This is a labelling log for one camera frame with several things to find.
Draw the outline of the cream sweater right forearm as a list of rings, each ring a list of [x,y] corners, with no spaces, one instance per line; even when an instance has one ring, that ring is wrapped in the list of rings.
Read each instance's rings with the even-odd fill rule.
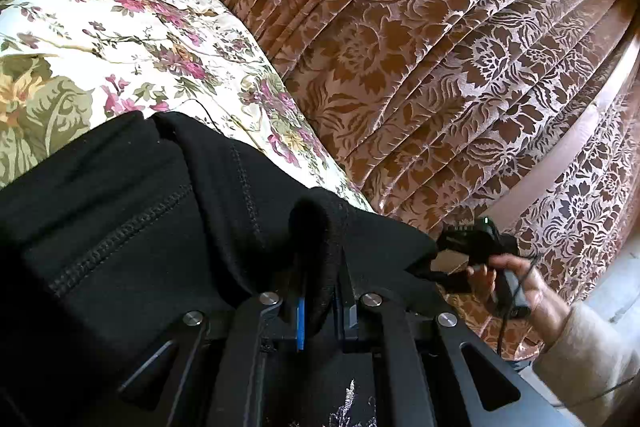
[[[634,393],[639,351],[585,303],[570,308],[557,340],[534,373],[586,426],[603,426]]]

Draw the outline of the person's right hand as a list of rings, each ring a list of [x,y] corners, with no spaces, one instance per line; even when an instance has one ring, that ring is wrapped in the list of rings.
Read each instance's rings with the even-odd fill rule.
[[[511,254],[491,256],[489,265],[468,265],[466,276],[475,298],[492,312],[495,309],[494,296],[497,271],[512,271],[522,282],[521,290],[530,308],[528,317],[535,333],[550,348],[560,337],[570,315],[570,307],[546,284],[533,262]]]

